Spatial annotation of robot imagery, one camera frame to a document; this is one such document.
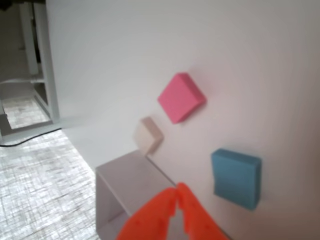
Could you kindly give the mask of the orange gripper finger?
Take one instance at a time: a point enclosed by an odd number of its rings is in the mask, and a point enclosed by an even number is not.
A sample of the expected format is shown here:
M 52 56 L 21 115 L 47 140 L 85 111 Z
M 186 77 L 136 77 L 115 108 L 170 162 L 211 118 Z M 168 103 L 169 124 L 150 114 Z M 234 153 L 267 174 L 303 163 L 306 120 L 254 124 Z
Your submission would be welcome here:
M 165 240 L 170 219 L 176 213 L 177 189 L 166 188 L 133 214 L 124 224 L 118 240 Z
M 184 232 L 190 240 L 228 239 L 185 183 L 178 183 L 176 189 Z

